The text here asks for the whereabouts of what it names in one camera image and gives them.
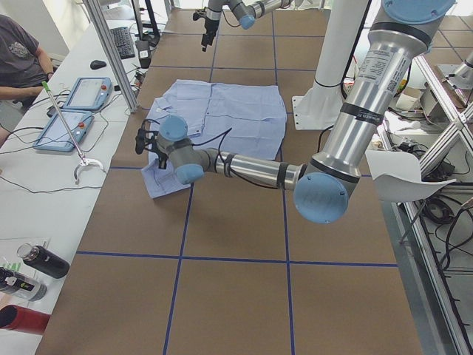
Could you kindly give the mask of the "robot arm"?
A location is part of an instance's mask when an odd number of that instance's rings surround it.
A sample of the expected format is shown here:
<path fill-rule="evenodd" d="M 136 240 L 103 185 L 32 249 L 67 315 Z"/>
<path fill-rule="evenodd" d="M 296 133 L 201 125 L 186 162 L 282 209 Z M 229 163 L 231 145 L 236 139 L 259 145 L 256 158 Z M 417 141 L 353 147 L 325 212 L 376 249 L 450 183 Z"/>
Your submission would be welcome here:
<path fill-rule="evenodd" d="M 249 5 L 246 5 L 243 1 L 209 1 L 207 7 L 195 10 L 192 16 L 194 21 L 200 18 L 205 20 L 205 32 L 201 40 L 202 51 L 205 52 L 207 46 L 211 46 L 214 42 L 214 38 L 220 26 L 220 19 L 224 14 L 224 6 L 228 6 L 229 10 L 238 21 L 239 26 L 247 30 L 254 25 L 258 18 L 274 10 L 287 8 L 290 5 L 291 1 L 285 0 L 255 1 Z"/>
<path fill-rule="evenodd" d="M 188 135 L 188 124 L 177 115 L 166 115 L 156 130 L 139 128 L 135 151 L 155 153 L 159 168 L 171 166 L 183 185 L 214 172 L 268 189 L 290 190 L 306 220 L 332 223 L 347 209 L 361 177 L 358 165 L 401 79 L 413 59 L 429 49 L 451 7 L 451 1 L 382 2 L 354 86 L 323 149 L 306 164 L 262 160 L 224 152 L 208 142 L 195 143 Z"/>

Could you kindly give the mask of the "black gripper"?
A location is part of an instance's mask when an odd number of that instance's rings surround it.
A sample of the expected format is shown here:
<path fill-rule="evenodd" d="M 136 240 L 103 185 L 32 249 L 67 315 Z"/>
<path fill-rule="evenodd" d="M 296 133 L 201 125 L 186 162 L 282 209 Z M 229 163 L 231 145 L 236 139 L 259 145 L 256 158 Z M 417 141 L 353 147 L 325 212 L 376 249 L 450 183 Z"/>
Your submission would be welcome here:
<path fill-rule="evenodd" d="M 135 137 L 135 152 L 141 155 L 145 150 L 158 156 L 158 169 L 167 169 L 168 155 L 157 145 L 158 131 L 139 128 Z"/>
<path fill-rule="evenodd" d="M 217 35 L 220 25 L 221 11 L 205 7 L 203 9 L 195 10 L 192 18 L 194 21 L 197 21 L 200 18 L 205 19 L 205 32 L 202 36 L 201 47 L 202 51 L 206 52 L 207 46 L 213 44 L 214 38 Z"/>

